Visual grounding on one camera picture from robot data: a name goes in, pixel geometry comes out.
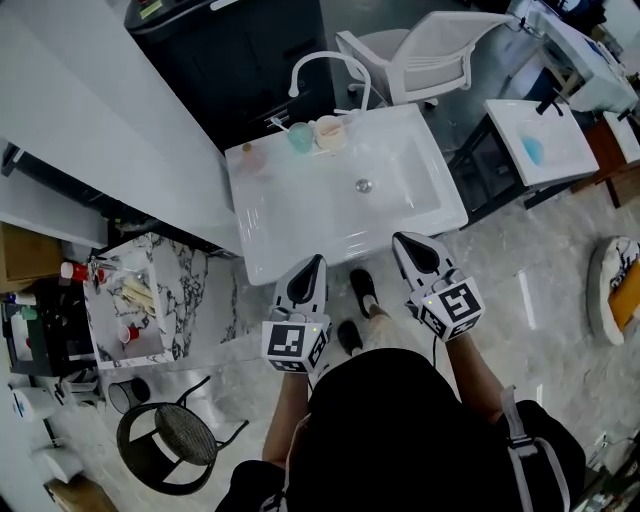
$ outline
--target blue cup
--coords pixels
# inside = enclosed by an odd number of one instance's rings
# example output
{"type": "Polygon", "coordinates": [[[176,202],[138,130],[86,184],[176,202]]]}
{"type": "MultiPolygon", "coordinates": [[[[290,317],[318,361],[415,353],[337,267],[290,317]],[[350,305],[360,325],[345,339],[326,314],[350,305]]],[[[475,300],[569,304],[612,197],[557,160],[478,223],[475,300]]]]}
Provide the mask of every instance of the blue cup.
{"type": "Polygon", "coordinates": [[[289,128],[287,139],[298,153],[306,153],[313,145],[313,128],[307,123],[294,123],[289,128]]]}

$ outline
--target cup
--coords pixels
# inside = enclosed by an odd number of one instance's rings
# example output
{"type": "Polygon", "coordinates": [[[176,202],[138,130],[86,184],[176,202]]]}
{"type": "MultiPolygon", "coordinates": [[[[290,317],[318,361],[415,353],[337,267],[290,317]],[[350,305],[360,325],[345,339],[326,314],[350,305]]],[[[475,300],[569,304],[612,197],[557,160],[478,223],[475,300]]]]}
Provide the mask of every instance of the cup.
{"type": "Polygon", "coordinates": [[[336,116],[322,116],[313,125],[316,143],[322,149],[334,150],[347,142],[344,124],[336,116]]]}
{"type": "Polygon", "coordinates": [[[307,123],[294,123],[289,128],[287,139],[298,153],[306,153],[313,145],[313,128],[307,123]]]}
{"type": "MultiPolygon", "coordinates": [[[[99,268],[97,272],[98,280],[103,283],[105,279],[104,270],[99,268]]],[[[87,265],[81,265],[80,263],[65,261],[60,265],[60,277],[72,279],[73,281],[89,281],[89,267],[87,265]]]]}
{"type": "Polygon", "coordinates": [[[53,477],[65,484],[82,471],[82,462],[67,448],[45,448],[34,455],[42,457],[53,477]]]}
{"type": "Polygon", "coordinates": [[[118,327],[118,339],[125,345],[132,340],[136,340],[140,337],[140,329],[137,327],[129,327],[127,325],[121,325],[118,327]]]}

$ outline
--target small sink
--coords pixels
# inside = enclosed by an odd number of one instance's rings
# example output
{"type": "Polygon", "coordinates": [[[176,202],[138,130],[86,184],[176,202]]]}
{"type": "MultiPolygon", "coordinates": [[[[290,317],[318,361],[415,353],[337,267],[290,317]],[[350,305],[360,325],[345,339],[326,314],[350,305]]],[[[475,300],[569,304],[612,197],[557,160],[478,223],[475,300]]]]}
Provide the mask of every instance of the small sink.
{"type": "Polygon", "coordinates": [[[629,120],[623,119],[622,121],[618,121],[618,114],[614,114],[613,112],[604,112],[603,116],[611,128],[613,136],[620,145],[620,150],[624,155],[625,161],[631,163],[640,160],[640,144],[638,143],[635,133],[633,133],[633,129],[629,125],[629,120]]]}
{"type": "Polygon", "coordinates": [[[487,100],[485,107],[525,185],[591,174],[598,163],[571,109],[551,105],[542,115],[537,101],[487,100]]]}

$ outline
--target drain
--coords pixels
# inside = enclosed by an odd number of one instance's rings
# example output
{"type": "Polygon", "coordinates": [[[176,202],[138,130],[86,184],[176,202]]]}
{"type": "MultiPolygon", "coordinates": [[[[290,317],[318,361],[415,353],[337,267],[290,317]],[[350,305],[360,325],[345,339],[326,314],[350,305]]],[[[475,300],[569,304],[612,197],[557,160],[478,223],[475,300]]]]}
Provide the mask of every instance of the drain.
{"type": "Polygon", "coordinates": [[[361,192],[363,194],[368,194],[369,192],[371,192],[372,188],[373,188],[373,183],[371,183],[366,178],[362,178],[356,181],[356,190],[358,192],[361,192]]]}

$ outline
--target blue soap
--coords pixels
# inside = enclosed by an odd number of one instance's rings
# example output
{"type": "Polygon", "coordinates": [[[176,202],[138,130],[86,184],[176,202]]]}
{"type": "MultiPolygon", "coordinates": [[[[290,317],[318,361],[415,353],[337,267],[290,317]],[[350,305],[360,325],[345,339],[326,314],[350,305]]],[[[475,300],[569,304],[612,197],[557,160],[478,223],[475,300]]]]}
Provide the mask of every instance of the blue soap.
{"type": "Polygon", "coordinates": [[[544,148],[540,141],[528,135],[521,136],[520,138],[522,140],[522,144],[524,144],[524,149],[527,150],[529,158],[531,158],[533,163],[536,165],[542,164],[542,161],[544,160],[544,148]]]}

